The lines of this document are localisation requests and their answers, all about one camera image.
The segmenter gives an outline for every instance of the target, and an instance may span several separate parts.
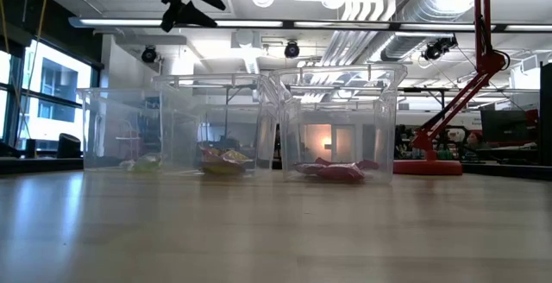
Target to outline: ventilation pipe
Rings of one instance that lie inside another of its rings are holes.
[[[361,3],[353,3],[353,11],[351,12],[351,16],[349,17],[349,20],[362,21],[364,19],[361,19],[360,17],[357,19],[357,16],[360,16],[361,14],[365,14],[365,13],[366,12],[361,12]],[[341,58],[343,52],[345,51],[345,47],[350,44],[353,36],[354,36],[354,32],[341,32],[340,39],[338,40],[339,41],[338,46],[336,50],[329,57],[329,64],[328,64],[329,66],[334,66],[337,64],[337,61],[339,60],[339,58]]]
[[[395,10],[395,0],[386,0],[385,5],[383,0],[378,1],[368,21],[387,21],[395,13]],[[361,55],[362,51],[368,46],[375,35],[375,32],[360,32],[357,40],[340,63],[342,65],[351,65],[354,59]]]
[[[232,34],[231,47],[240,48],[242,50],[241,56],[248,73],[260,73],[257,55],[254,51],[249,51],[260,48],[259,32],[254,32],[250,29],[239,29]]]
[[[474,0],[410,0],[397,13],[400,22],[453,22],[469,11]],[[378,33],[367,51],[355,63],[369,61],[400,61],[406,58],[425,37],[397,36]]]
[[[345,3],[345,11],[342,15],[343,21],[353,21],[358,13],[361,11],[361,4],[357,2],[347,2]],[[320,63],[322,66],[329,66],[331,60],[339,54],[338,49],[344,47],[343,44],[346,44],[346,37],[348,32],[336,31],[331,37],[329,46],[324,52]]]

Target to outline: ceiling duct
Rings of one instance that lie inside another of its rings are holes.
[[[469,11],[474,0],[410,0],[393,20],[402,22],[453,22]],[[355,62],[400,61],[406,58],[426,37],[377,34],[367,51]]]
[[[261,50],[259,32],[254,32],[250,29],[239,29],[232,33],[230,47],[238,50],[248,73],[260,73],[257,62],[257,57]]]

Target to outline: glass window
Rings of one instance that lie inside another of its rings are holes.
[[[39,44],[37,48],[36,41],[25,52],[24,89],[29,88],[31,71],[30,90],[77,103],[82,103],[78,100],[77,88],[88,88],[91,83],[90,66],[44,44]]]
[[[8,108],[8,92],[0,90],[0,139],[3,139],[3,127],[6,122],[6,109]]]
[[[0,51],[0,83],[9,83],[9,71],[11,66],[11,55]]]
[[[17,144],[19,149],[24,149],[26,140],[33,138],[36,140],[37,150],[57,150],[60,133],[73,135],[82,141],[83,111],[80,108],[31,97],[25,111],[25,120],[27,125],[20,116],[19,125],[22,131]]]

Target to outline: transparent container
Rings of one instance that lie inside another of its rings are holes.
[[[85,171],[158,172],[160,93],[147,89],[79,89]]]
[[[254,74],[159,76],[163,170],[247,175],[270,170],[279,89]]]
[[[403,65],[378,63],[273,72],[288,97],[279,104],[285,178],[391,181],[397,89],[406,74]]]

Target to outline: desk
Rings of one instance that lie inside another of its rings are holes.
[[[552,185],[0,179],[0,282],[550,282]]]

